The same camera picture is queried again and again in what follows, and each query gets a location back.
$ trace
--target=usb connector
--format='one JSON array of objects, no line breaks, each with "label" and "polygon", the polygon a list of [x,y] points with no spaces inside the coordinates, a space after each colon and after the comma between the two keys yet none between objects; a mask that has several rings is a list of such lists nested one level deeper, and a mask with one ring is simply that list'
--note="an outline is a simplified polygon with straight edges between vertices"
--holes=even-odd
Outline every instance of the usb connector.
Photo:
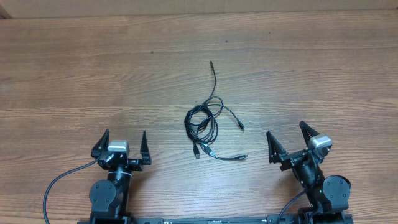
[{"label": "usb connector", "polygon": [[242,123],[241,121],[238,121],[238,125],[239,125],[239,127],[240,127],[242,130],[244,130],[244,126],[243,126],[243,123]]},{"label": "usb connector", "polygon": [[235,159],[237,159],[237,160],[242,160],[242,159],[247,159],[247,158],[248,158],[248,155],[240,155],[240,156],[235,157]]},{"label": "usb connector", "polygon": [[200,158],[199,148],[195,143],[193,143],[193,154],[195,155],[196,159]]},{"label": "usb connector", "polygon": [[213,150],[210,149],[210,147],[207,144],[202,144],[203,146],[203,150],[205,151],[205,153],[209,154],[211,157],[214,157],[214,152]]}]

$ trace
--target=black cable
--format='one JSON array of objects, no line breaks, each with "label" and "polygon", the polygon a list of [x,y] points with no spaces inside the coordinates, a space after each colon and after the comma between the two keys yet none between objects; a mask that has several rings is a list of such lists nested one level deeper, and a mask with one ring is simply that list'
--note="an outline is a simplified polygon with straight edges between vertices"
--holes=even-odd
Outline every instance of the black cable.
[{"label": "black cable", "polygon": [[93,165],[94,163],[98,162],[98,160],[100,159],[101,156],[102,156],[102,153],[101,153],[101,155],[98,156],[98,158],[96,158],[93,162],[87,163],[86,165],[83,165],[83,166],[78,167],[78,168],[76,168],[76,169],[67,171],[67,172],[65,172],[65,173],[63,173],[63,174],[61,174],[61,175],[59,175],[57,178],[55,178],[55,179],[51,182],[51,184],[49,185],[49,187],[47,187],[47,190],[45,191],[44,198],[43,198],[43,216],[44,216],[44,221],[45,221],[46,224],[50,224],[49,218],[47,217],[47,209],[46,209],[45,206],[46,206],[46,203],[47,203],[47,196],[49,196],[49,192],[50,192],[51,187],[56,183],[56,181],[58,181],[58,180],[61,179],[62,177],[65,177],[65,176],[68,175],[68,174],[71,174],[71,173],[76,172],[76,171],[78,171],[78,170],[84,169],[84,168],[89,167],[89,166]]},{"label": "black cable", "polygon": [[279,216],[278,216],[278,220],[276,221],[276,224],[279,224],[280,222],[280,218],[282,218],[282,215],[284,214],[284,212],[287,210],[287,208],[293,203],[295,202],[297,199],[299,199],[299,197],[301,197],[303,194],[307,193],[308,189],[304,189],[301,193],[299,193],[298,195],[296,195],[296,197],[294,197],[292,200],[290,200],[285,207],[282,209],[282,211],[280,211]]},{"label": "black cable", "polygon": [[[201,105],[196,105],[193,107],[191,110],[188,111],[185,119],[184,119],[184,125],[185,125],[185,130],[187,132],[188,137],[192,140],[193,142],[193,153],[197,159],[199,159],[200,153],[197,144],[202,148],[203,152],[208,154],[209,156],[215,158],[215,159],[220,159],[220,160],[241,160],[247,158],[247,155],[240,155],[237,157],[232,157],[232,158],[221,158],[215,156],[214,152],[210,149],[208,146],[209,144],[213,143],[217,136],[218,136],[218,123],[216,120],[216,117],[220,115],[222,112],[223,108],[228,110],[236,119],[238,122],[239,127],[244,130],[244,126],[242,122],[235,116],[235,114],[224,105],[224,101],[218,97],[218,96],[213,96],[214,91],[216,89],[216,72],[214,70],[213,62],[210,61],[210,66],[213,71],[214,75],[214,87],[213,91],[211,92],[209,98],[205,100]],[[218,100],[220,101],[219,103],[210,103],[211,100]],[[220,109],[216,113],[212,113],[209,109],[210,106],[219,106]],[[201,123],[191,123],[192,116],[197,114],[198,112],[204,112],[207,114],[207,118],[205,118]],[[203,132],[208,124],[210,123],[210,129],[207,132],[206,135],[199,137],[199,133]]]}]

